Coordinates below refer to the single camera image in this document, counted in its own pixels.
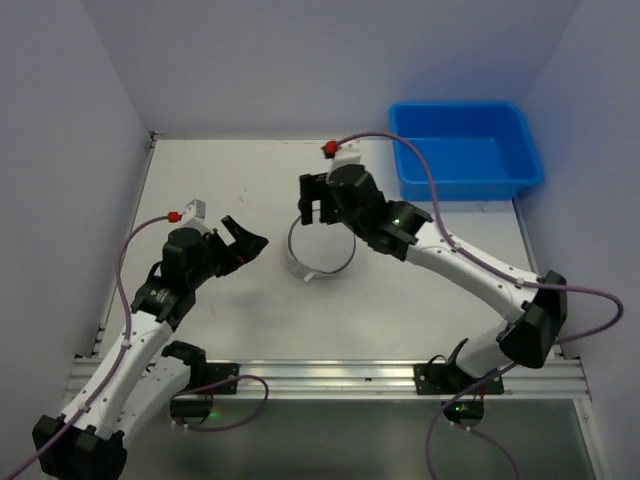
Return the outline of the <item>white mesh laundry bag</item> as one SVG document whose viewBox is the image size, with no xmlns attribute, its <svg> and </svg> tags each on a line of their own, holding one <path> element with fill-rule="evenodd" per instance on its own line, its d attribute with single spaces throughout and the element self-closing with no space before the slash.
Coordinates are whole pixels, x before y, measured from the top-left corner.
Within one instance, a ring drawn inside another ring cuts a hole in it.
<svg viewBox="0 0 640 480">
<path fill-rule="evenodd" d="M 356 237 L 341 223 L 302 223 L 298 216 L 284 236 L 286 270 L 304 282 L 335 277 L 344 272 L 356 255 Z"/>
</svg>

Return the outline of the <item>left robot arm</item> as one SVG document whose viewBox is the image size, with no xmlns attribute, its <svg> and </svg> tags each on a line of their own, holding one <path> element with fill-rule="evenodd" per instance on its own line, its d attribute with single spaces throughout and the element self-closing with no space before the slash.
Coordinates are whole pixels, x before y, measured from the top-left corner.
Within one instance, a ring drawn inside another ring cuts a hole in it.
<svg viewBox="0 0 640 480">
<path fill-rule="evenodd" d="M 76 397 L 55 417 L 42 416 L 32 431 L 42 471 L 57 479 L 116 479 L 134 436 L 171 400 L 214 396 L 235 389 L 238 371 L 209 370 L 203 349 L 172 336 L 194 306 L 196 291 L 255 260 L 266 238 L 222 219 L 232 243 L 199 218 L 164 215 L 176 224 L 132 301 L 117 342 Z"/>
</svg>

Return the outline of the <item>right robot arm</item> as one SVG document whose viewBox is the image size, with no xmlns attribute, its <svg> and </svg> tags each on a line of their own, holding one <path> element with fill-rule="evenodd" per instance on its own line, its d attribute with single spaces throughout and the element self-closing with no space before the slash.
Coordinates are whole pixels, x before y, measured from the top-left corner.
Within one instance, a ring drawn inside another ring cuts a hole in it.
<svg viewBox="0 0 640 480">
<path fill-rule="evenodd" d="M 299 178 L 301 222 L 341 223 L 374 251 L 434 272 L 473 294 L 502 318 L 484 334 L 459 342 L 445 363 L 429 366 L 427 381 L 459 393 L 510 363 L 541 368 L 567 316 L 565 278 L 539 277 L 476 251 L 482 268 L 461 253 L 466 243 L 442 234 L 432 216 L 406 201 L 388 200 L 362 165 Z"/>
</svg>

